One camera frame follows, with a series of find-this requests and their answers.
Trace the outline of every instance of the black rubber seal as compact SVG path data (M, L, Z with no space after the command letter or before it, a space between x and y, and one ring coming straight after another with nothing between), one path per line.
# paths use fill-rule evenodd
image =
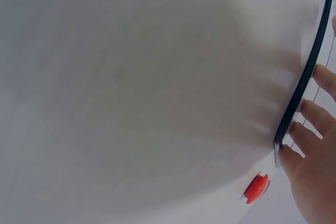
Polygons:
M280 125L278 127L277 133L274 137L274 145L278 146L278 148L282 147L282 140L285 137L287 129L291 123L291 120L298 108L300 101L302 99L303 93L305 92L309 79L313 74L315 69L316 60L320 53L320 49L322 46L322 42L324 39L324 35L326 33L326 28L329 21L330 9L331 9L332 0L325 0L324 9L322 13L322 18L320 22L319 29L316 34L316 38L311 49L307 64L303 70L302 76L298 82L298 85L294 91L294 94L286 108L286 111L281 119Z

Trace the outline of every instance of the thin wire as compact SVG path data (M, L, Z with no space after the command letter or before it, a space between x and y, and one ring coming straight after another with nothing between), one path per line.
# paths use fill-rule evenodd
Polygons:
M330 48L330 52L329 52L328 59L327 59L327 64L325 64L326 67L328 67L328 63L329 63L329 59L330 59L330 55L331 55L332 46L334 45L334 41L335 41L335 36L332 38L331 48ZM320 86L317 88L317 92L316 92L316 94L315 94L315 97L314 97L314 99L313 99L313 102L315 102L316 97L317 97L317 94L319 93L319 91L320 91Z

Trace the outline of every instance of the curved edge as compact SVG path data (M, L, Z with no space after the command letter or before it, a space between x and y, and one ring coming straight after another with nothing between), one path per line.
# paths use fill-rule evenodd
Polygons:
M321 17L321 22L319 29L316 34L316 38L313 44L313 47L310 51L310 55L307 61L307 64L303 70L301 78L298 82L297 87L293 93L293 96L285 110L285 113L281 119L280 125L274 137L274 152L275 152L275 163L276 167L280 167L280 162L278 158L278 152L282 147L282 140L284 139L287 129L291 123L291 120L296 112L297 107L300 104L302 96L306 90L309 79L313 74L317 58L320 53L324 35L326 33L326 28L329 21L330 9L331 9L332 0L325 0L324 9Z

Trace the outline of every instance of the hand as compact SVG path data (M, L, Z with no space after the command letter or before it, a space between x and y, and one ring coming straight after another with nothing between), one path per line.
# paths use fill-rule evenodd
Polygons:
M336 18L333 19L334 32ZM318 65L313 75L316 83L336 101L336 74ZM290 136L305 154L283 146L280 162L291 182L296 204L309 224L336 223L336 119L312 101L305 101L301 114L322 135L296 122Z

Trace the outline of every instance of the red button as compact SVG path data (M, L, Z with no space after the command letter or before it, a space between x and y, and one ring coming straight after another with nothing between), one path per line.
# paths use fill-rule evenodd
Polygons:
M253 201L260 198L266 192L268 185L269 179L267 174L264 177L257 175L244 192L244 196L247 198L246 203L251 204Z

